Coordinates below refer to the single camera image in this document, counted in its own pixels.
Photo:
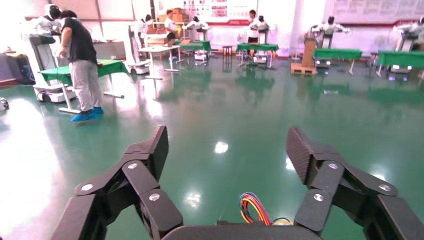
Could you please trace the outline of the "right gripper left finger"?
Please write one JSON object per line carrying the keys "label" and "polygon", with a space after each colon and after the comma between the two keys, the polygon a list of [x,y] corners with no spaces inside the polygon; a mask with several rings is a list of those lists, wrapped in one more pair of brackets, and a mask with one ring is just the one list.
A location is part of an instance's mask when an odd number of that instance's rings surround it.
{"label": "right gripper left finger", "polygon": [[153,240],[183,225],[183,216],[159,183],[168,153],[168,129],[159,125],[150,139],[128,146],[111,169],[76,187],[77,197],[91,198],[89,224],[96,223],[99,233],[87,239],[105,237],[107,227],[129,207]]}

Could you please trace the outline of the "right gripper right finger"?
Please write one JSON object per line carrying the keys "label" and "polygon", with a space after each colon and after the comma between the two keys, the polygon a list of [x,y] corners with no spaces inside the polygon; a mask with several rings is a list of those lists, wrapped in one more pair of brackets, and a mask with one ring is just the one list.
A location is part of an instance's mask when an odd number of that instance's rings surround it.
{"label": "right gripper right finger", "polygon": [[308,188],[294,223],[320,234],[332,206],[342,209],[366,234],[397,230],[391,207],[398,190],[348,163],[331,145],[313,141],[299,127],[286,137],[286,153]]}

